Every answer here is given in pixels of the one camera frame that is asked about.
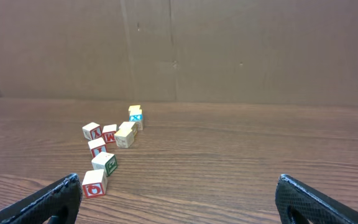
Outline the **wooden block green side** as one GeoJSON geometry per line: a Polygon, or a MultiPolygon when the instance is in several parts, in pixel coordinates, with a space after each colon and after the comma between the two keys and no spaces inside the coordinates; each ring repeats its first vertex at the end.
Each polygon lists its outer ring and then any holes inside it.
{"type": "Polygon", "coordinates": [[[91,163],[94,170],[104,169],[108,177],[117,169],[116,155],[108,152],[100,152],[91,163]]]}

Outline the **wooden block red apple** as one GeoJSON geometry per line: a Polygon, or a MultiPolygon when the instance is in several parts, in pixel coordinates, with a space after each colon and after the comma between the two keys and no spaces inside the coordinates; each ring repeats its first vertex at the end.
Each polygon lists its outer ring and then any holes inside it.
{"type": "Polygon", "coordinates": [[[85,173],[82,189],[86,198],[104,196],[107,189],[107,176],[104,169],[89,170],[85,173]]]}

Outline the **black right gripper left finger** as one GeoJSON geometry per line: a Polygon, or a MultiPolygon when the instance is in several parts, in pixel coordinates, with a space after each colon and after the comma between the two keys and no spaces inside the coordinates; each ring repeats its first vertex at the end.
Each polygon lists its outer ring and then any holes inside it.
{"type": "Polygon", "coordinates": [[[69,174],[0,210],[0,224],[74,224],[82,196],[78,174],[69,174]]]}

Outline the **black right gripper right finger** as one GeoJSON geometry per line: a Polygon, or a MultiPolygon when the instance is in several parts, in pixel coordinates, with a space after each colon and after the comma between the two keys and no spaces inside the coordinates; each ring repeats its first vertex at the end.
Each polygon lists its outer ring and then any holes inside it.
{"type": "Polygon", "coordinates": [[[358,223],[356,210],[287,174],[278,179],[275,204],[282,223],[358,223]]]}

